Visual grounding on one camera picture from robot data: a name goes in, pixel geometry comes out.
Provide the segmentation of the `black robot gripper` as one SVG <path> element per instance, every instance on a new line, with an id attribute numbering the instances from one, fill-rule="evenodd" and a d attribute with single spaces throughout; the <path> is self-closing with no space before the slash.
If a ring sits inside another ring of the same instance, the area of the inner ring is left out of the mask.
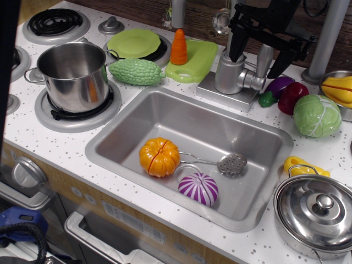
<path id="1" fill-rule="evenodd" d="M 300 1 L 270 1 L 266 8 L 235 4 L 235 13 L 229 24 L 232 32 L 229 50 L 231 61 L 239 59 L 249 38 L 255 39 L 279 50 L 267 74 L 268 79 L 275 79 L 301 54 L 308 54 L 316 38 L 294 20 L 299 4 Z"/>

